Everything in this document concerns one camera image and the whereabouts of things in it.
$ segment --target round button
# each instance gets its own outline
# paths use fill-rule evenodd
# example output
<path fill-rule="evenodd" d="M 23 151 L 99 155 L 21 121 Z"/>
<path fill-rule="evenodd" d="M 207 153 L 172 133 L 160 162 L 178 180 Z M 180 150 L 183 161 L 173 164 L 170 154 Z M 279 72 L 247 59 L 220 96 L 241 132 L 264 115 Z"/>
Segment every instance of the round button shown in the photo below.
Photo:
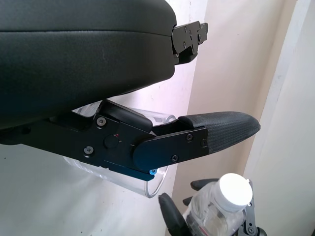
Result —
<path fill-rule="evenodd" d="M 109 135 L 104 139 L 104 146 L 108 149 L 117 147 L 118 143 L 119 140 L 115 135 Z"/>

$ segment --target black clamp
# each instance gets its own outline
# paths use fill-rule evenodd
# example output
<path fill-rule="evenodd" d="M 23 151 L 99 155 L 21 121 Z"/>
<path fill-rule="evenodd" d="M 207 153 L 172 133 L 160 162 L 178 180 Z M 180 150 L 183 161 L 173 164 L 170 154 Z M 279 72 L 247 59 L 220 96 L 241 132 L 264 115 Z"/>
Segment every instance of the black clamp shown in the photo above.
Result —
<path fill-rule="evenodd" d="M 198 54 L 198 46 L 207 40 L 208 24 L 199 21 L 175 27 L 172 44 L 175 64 L 192 61 Z"/>

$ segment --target blue part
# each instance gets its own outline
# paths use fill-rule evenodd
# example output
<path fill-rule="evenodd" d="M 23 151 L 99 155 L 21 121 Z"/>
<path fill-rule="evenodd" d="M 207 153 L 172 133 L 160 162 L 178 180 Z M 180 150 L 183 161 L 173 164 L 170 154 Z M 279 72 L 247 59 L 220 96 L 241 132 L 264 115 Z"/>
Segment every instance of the blue part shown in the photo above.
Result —
<path fill-rule="evenodd" d="M 150 174 L 153 175 L 153 176 L 154 176 L 157 172 L 158 172 L 157 169 L 150 170 Z"/>

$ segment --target transparent plastic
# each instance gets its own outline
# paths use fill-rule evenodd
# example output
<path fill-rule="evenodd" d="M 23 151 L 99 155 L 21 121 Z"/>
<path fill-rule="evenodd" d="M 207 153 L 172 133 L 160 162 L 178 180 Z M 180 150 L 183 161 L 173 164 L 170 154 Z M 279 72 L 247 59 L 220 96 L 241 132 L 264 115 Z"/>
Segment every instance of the transparent plastic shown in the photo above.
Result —
<path fill-rule="evenodd" d="M 81 114 L 83 116 L 86 116 L 86 117 L 93 116 L 100 103 L 101 101 L 86 105 L 84 107 L 74 110 L 74 112 Z M 134 109 L 134 108 L 131 108 L 131 109 L 135 110 L 138 113 L 143 114 L 145 117 L 150 119 L 154 126 L 168 123 L 175 120 L 175 117 L 173 115 L 144 111 L 144 110 Z M 102 167 L 92 166 L 92 165 L 89 165 L 89 164 L 86 164 L 86 163 L 83 163 L 78 160 L 71 159 L 65 156 L 63 158 L 71 166 L 77 167 L 81 170 L 84 170 L 102 179 L 105 179 L 114 184 L 117 184 L 121 187 L 124 187 L 133 192 L 146 196 L 147 198 L 152 198 L 158 193 L 168 171 L 168 167 L 158 168 L 156 170 L 153 180 L 143 181 L 137 178 L 133 178 L 130 176 L 119 174 L 117 172 L 110 171 Z"/>
<path fill-rule="evenodd" d="M 244 209 L 228 212 L 213 196 L 211 182 L 199 190 L 191 200 L 184 217 L 194 236 L 232 236 L 245 220 Z"/>

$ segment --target clear plastic cup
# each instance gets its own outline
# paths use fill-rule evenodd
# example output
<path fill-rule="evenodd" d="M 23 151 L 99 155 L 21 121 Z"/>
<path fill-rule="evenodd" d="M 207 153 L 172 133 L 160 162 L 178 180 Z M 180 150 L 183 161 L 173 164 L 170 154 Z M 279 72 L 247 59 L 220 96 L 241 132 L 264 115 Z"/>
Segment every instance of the clear plastic cup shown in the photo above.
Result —
<path fill-rule="evenodd" d="M 93 116 L 98 106 L 100 105 L 100 103 L 101 101 L 86 105 L 84 107 L 74 110 L 74 112 L 81 114 L 83 116 L 86 116 L 86 117 Z M 144 111 L 144 110 L 134 109 L 134 108 L 131 108 L 131 109 L 135 110 L 138 113 L 143 114 L 145 117 L 150 119 L 154 126 L 165 124 L 176 119 L 173 115 Z M 98 176 L 104 180 L 110 181 L 121 187 L 129 189 L 135 193 L 141 194 L 147 198 L 152 198 L 158 193 L 159 189 L 161 188 L 165 180 L 165 177 L 168 171 L 168 166 L 158 168 L 153 180 L 144 181 L 144 180 L 126 176 L 117 172 L 110 171 L 109 169 L 105 169 L 103 167 L 92 166 L 92 165 L 89 165 L 89 164 L 86 164 L 86 163 L 83 163 L 78 160 L 71 159 L 65 156 L 63 158 L 71 166 L 77 167 L 81 170 L 84 170 L 88 173 Z"/>

